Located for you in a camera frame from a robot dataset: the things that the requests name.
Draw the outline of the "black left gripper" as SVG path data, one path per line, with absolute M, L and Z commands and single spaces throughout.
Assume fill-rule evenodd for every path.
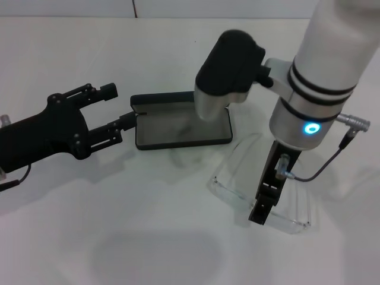
M 64 94 L 53 94 L 37 115 L 1 128 L 1 169 L 13 172 L 58 153 L 68 153 L 77 160 L 122 142 L 122 131 L 136 127 L 134 112 L 88 130 L 80 109 L 118 97 L 114 83 L 99 89 L 90 83 Z

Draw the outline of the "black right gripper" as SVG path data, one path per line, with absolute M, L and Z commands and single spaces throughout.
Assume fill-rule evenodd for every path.
M 277 205 L 280 199 L 286 180 L 276 178 L 276 167 L 282 154 L 286 154 L 290 157 L 286 169 L 290 172 L 300 156 L 300 151 L 288 148 L 278 141 L 273 142 L 256 192 L 257 200 L 248 218 L 248 220 L 253 223 L 264 225 L 271 209 Z M 261 194 L 269 198 L 259 198 Z

